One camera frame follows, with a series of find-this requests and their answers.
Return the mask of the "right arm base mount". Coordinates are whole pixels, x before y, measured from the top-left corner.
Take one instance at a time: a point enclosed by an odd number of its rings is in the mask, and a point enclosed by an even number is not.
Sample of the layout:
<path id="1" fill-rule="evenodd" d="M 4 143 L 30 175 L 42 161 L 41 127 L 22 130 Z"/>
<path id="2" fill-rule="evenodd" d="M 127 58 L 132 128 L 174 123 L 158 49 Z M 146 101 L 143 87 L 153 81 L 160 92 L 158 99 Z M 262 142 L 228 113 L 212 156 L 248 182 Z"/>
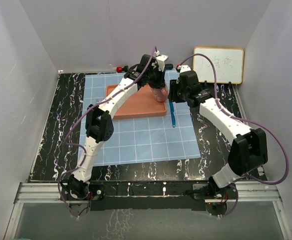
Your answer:
<path id="1" fill-rule="evenodd" d="M 234 189 L 235 185 L 231 184 L 224 188 L 214 188 L 209 183 L 195 183 L 191 189 L 185 190 L 184 195 L 190 196 L 195 200 L 220 200 L 225 203 Z"/>

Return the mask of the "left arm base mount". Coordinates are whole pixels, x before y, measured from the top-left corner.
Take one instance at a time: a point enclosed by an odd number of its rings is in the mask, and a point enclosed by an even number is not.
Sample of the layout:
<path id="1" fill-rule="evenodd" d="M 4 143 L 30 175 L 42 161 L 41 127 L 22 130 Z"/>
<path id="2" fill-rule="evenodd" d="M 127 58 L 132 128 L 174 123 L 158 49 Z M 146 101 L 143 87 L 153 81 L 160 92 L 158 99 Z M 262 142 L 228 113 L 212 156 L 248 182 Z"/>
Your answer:
<path id="1" fill-rule="evenodd" d="M 90 182 L 84 182 L 78 180 L 71 175 L 67 180 L 62 180 L 59 183 L 59 189 L 61 191 L 61 199 L 66 201 L 72 200 L 88 200 L 92 201 L 94 198 L 103 198 L 105 187 L 100 184 L 90 184 Z"/>

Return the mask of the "blue patterned knife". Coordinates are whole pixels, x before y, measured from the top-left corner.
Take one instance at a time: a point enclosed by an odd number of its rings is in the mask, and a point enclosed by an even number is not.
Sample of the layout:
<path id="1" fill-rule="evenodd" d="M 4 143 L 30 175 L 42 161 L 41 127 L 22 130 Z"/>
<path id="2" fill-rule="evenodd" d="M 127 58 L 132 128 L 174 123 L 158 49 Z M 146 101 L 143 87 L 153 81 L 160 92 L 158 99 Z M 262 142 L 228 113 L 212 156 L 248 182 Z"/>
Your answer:
<path id="1" fill-rule="evenodd" d="M 169 102 L 169 107 L 170 107 L 170 114 L 171 114 L 171 120 L 172 120 L 172 127 L 176 126 L 176 119 L 175 119 L 175 114 L 174 114 L 174 105 L 173 102 Z"/>

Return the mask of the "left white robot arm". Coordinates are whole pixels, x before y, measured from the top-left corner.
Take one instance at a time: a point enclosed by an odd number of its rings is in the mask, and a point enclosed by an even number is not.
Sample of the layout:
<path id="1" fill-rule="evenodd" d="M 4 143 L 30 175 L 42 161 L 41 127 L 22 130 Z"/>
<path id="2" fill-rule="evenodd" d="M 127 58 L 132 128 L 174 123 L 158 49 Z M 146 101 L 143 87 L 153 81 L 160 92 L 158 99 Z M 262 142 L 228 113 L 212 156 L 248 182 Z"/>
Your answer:
<path id="1" fill-rule="evenodd" d="M 113 118 L 123 104 L 142 87 L 155 90 L 166 88 L 165 64 L 167 55 L 155 52 L 155 56 L 145 54 L 139 64 L 130 68 L 117 87 L 101 102 L 90 105 L 85 112 L 85 143 L 76 168 L 71 172 L 64 190 L 72 197 L 82 200 L 89 194 L 88 181 L 103 144 L 114 132 Z"/>

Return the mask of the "pink floral mug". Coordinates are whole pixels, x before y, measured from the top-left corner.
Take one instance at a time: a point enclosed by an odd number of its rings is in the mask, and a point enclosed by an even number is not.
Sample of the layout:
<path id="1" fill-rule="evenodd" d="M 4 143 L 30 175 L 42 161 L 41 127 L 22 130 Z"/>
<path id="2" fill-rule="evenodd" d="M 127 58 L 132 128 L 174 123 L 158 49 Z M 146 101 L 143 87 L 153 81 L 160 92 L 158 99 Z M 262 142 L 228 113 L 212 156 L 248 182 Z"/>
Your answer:
<path id="1" fill-rule="evenodd" d="M 162 88 L 154 88 L 150 87 L 156 101 L 158 102 L 165 102 L 168 99 L 169 90 L 166 84 Z"/>

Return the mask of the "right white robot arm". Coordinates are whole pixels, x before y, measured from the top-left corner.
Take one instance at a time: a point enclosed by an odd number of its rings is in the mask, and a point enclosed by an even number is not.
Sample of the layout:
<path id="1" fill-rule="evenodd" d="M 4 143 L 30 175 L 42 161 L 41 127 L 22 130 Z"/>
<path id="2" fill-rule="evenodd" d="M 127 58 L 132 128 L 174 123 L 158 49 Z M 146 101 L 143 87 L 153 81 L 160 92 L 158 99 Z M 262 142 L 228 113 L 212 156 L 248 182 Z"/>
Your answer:
<path id="1" fill-rule="evenodd" d="M 223 107 L 215 94 L 198 82 L 193 70 L 184 71 L 177 79 L 170 81 L 170 102 L 187 103 L 191 109 L 209 120 L 231 144 L 227 163 L 209 177 L 207 186 L 199 193 L 221 198 L 227 187 L 245 174 L 268 161 L 267 137 L 261 129 L 253 129 Z"/>

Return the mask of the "orange plastic tray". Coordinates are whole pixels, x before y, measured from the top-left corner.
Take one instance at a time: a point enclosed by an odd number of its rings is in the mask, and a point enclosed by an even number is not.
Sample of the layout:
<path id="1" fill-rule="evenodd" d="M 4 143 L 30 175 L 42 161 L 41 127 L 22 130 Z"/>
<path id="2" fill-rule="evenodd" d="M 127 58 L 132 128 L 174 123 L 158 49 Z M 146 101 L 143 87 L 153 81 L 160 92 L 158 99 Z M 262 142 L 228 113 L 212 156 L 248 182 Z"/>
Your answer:
<path id="1" fill-rule="evenodd" d="M 151 88 L 146 85 L 125 101 L 114 115 L 113 120 L 163 117 L 166 113 L 166 104 L 157 101 Z"/>

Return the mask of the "blue checked tablecloth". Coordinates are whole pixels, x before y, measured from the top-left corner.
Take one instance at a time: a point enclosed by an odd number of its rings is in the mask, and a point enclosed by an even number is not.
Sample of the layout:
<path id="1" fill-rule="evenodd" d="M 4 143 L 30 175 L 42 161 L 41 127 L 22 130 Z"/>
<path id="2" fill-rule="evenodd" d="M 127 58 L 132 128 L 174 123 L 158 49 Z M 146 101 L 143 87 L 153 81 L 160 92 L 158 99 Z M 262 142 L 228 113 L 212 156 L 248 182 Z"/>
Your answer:
<path id="1" fill-rule="evenodd" d="M 108 85 L 118 84 L 123 73 L 85 76 L 83 111 L 96 99 L 105 98 Z M 190 109 L 186 103 L 173 103 L 176 126 L 172 127 L 169 102 L 163 117 L 113 120 L 114 133 L 99 151 L 96 166 L 159 162 L 200 158 Z"/>

